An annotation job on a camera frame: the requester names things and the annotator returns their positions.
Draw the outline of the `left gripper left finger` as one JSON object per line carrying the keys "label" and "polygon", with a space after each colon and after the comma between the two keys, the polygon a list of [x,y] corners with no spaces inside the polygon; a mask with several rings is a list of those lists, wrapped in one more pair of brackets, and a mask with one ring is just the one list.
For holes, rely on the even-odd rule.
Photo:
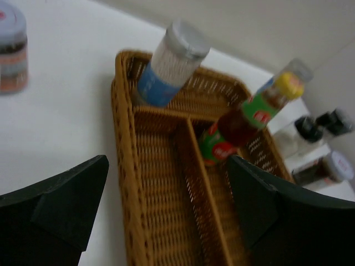
{"label": "left gripper left finger", "polygon": [[1,195],[1,265],[78,265],[109,170],[105,155]]}

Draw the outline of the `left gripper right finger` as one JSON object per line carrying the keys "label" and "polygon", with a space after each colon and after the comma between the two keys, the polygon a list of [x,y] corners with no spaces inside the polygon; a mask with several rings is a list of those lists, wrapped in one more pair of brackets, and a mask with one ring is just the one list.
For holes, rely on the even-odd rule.
{"label": "left gripper right finger", "polygon": [[233,155],[227,176],[252,265],[353,265],[354,203],[274,176]]}

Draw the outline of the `red sauce bottle yellow cap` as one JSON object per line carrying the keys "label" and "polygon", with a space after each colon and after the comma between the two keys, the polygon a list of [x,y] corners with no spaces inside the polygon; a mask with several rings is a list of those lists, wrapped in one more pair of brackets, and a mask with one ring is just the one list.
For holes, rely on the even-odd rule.
{"label": "red sauce bottle yellow cap", "polygon": [[223,114],[199,139],[204,164],[214,166],[235,154],[289,102],[302,96],[304,89],[301,78],[285,71],[270,79],[239,107]]}

